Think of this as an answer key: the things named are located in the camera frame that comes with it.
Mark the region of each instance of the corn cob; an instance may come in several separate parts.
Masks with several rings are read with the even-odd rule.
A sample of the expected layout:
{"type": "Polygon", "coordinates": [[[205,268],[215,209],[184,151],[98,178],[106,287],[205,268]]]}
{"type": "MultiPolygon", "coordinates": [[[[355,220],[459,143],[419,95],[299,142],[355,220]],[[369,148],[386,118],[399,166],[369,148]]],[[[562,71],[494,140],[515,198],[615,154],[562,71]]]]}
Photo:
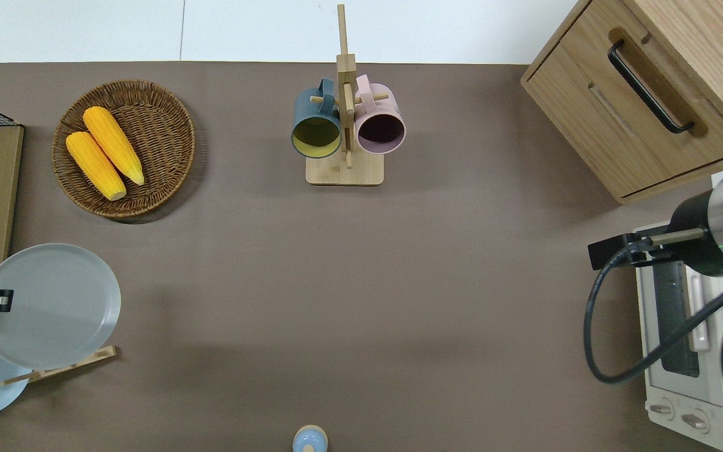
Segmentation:
{"type": "Polygon", "coordinates": [[[83,122],[121,174],[137,185],[144,185],[141,162],[111,112],[102,107],[90,107],[83,113],[83,122]]]}
{"type": "Polygon", "coordinates": [[[104,197],[111,201],[124,198],[127,194],[124,182],[91,134],[73,132],[66,137],[66,148],[77,166],[104,197]]]}

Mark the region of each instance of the oven window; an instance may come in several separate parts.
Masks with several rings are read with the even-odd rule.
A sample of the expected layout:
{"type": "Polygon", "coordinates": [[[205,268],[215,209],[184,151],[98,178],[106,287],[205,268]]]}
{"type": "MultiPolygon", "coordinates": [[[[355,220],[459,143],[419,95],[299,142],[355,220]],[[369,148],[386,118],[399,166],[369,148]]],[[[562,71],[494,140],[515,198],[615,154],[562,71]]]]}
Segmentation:
{"type": "MultiPolygon", "coordinates": [[[[686,319],[688,284],[685,264],[668,262],[651,267],[655,278],[657,299],[657,328],[662,342],[686,319]]],[[[688,346],[688,338],[682,338],[671,351],[660,359],[663,369],[686,377],[699,377],[699,357],[688,346]]]]}

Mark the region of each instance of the oven knob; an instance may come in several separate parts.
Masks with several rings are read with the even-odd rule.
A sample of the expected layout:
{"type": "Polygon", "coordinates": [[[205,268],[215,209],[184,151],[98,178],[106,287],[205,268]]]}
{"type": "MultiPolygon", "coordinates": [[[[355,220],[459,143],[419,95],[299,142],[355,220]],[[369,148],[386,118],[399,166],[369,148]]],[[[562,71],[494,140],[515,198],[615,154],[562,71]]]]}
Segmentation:
{"type": "Polygon", "coordinates": [[[681,419],[701,434],[706,434],[710,431],[708,417],[705,412],[700,409],[694,409],[694,412],[691,412],[691,414],[683,414],[681,419]]]}
{"type": "Polygon", "coordinates": [[[672,405],[671,401],[666,398],[660,399],[660,403],[656,404],[646,401],[646,409],[662,415],[669,421],[674,418],[674,406],[672,405]]]}

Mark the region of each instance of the wicker basket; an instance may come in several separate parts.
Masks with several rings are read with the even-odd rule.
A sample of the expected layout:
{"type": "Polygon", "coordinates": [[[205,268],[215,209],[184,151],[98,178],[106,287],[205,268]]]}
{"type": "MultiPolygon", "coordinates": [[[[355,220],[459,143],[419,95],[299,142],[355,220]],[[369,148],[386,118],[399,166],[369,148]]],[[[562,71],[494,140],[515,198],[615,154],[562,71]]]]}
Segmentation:
{"type": "Polygon", "coordinates": [[[143,80],[119,80],[92,89],[66,111],[52,140],[52,167],[63,191],[80,208],[108,218],[129,218],[157,208],[178,191],[195,157],[195,127],[186,107],[168,90],[143,80]],[[88,182],[66,149],[66,137],[86,131],[83,112],[108,109],[135,149],[144,185],[126,177],[127,195],[108,201],[88,182]]]}

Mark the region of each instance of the drawer handle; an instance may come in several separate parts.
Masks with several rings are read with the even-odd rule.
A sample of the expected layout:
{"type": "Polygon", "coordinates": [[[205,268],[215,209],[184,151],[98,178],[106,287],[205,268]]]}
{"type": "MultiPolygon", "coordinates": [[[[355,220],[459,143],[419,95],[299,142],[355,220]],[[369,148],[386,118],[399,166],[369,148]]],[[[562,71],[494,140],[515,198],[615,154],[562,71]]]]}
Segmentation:
{"type": "Polygon", "coordinates": [[[691,127],[693,127],[693,121],[689,122],[684,126],[680,126],[679,124],[674,122],[674,120],[665,112],[665,110],[663,110],[663,107],[660,106],[660,103],[657,102],[654,97],[652,97],[649,90],[646,89],[645,86],[643,86],[643,83],[640,83],[638,77],[635,77],[629,66],[626,66],[625,62],[621,60],[621,57],[618,55],[618,49],[620,49],[621,46],[623,46],[623,40],[618,40],[617,43],[613,44],[613,46],[610,48],[610,51],[608,52],[608,60],[610,60],[610,63],[612,63],[615,70],[618,71],[619,74],[621,74],[623,80],[626,80],[626,83],[629,84],[630,88],[632,88],[632,91],[634,91],[635,94],[640,97],[640,100],[642,100],[643,103],[645,103],[646,106],[651,110],[652,114],[654,114],[655,117],[657,117],[657,119],[663,124],[663,126],[665,126],[665,128],[668,129],[668,131],[672,134],[682,134],[682,132],[685,132],[691,127]]]}

